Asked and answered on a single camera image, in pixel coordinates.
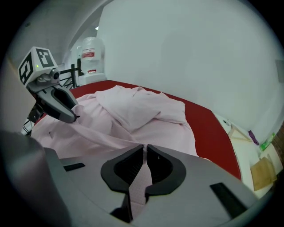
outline purple object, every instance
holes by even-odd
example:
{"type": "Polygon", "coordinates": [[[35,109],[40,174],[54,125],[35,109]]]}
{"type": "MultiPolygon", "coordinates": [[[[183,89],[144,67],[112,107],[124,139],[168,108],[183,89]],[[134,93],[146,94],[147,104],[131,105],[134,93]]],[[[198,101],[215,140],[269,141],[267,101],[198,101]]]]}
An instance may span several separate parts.
{"type": "Polygon", "coordinates": [[[249,136],[251,137],[252,141],[256,144],[259,145],[259,142],[256,140],[256,137],[254,136],[254,134],[252,133],[251,130],[248,131],[249,136]]]}

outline red table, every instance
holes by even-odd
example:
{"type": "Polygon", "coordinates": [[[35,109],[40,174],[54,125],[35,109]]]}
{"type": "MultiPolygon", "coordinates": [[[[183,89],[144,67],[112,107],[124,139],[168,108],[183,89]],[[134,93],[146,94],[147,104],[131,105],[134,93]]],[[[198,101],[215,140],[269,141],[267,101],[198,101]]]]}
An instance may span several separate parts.
{"type": "MultiPolygon", "coordinates": [[[[77,87],[70,91],[75,98],[79,98],[98,90],[110,89],[115,85],[125,88],[137,87],[133,84],[106,80],[77,87]]],[[[144,87],[144,89],[159,93],[149,88],[144,87]]],[[[167,96],[185,103],[185,117],[194,133],[197,154],[200,157],[208,158],[241,180],[240,169],[231,141],[212,111],[185,99],[170,94],[167,96]]]]}

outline red label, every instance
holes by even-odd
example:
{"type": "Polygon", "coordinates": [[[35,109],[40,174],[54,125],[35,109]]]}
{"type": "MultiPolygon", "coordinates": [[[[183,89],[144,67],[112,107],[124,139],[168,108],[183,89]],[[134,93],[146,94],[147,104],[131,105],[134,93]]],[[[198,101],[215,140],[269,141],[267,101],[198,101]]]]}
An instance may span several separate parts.
{"type": "Polygon", "coordinates": [[[88,57],[94,57],[94,56],[95,56],[95,52],[88,52],[88,53],[82,54],[82,58],[88,58],[88,57]]]}

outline wrinkled fabric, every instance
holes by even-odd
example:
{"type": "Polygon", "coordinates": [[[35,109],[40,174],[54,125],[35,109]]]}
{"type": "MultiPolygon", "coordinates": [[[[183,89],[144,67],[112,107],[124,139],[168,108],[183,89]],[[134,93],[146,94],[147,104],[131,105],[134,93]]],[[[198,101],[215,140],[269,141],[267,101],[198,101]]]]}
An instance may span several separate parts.
{"type": "Polygon", "coordinates": [[[185,104],[141,87],[115,86],[77,99],[79,116],[67,124],[44,117],[32,130],[43,147],[59,158],[78,157],[147,144],[196,154],[193,132],[185,119],[185,104]]]}

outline ceiling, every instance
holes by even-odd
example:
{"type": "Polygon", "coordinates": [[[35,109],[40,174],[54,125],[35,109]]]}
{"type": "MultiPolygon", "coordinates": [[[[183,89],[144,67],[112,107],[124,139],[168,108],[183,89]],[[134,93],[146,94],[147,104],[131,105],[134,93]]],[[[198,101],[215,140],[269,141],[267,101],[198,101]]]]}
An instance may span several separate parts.
{"type": "Polygon", "coordinates": [[[31,47],[51,50],[57,64],[63,63],[66,40],[85,17],[86,10],[99,0],[46,0],[23,22],[8,49],[13,65],[17,68],[31,47]]]}

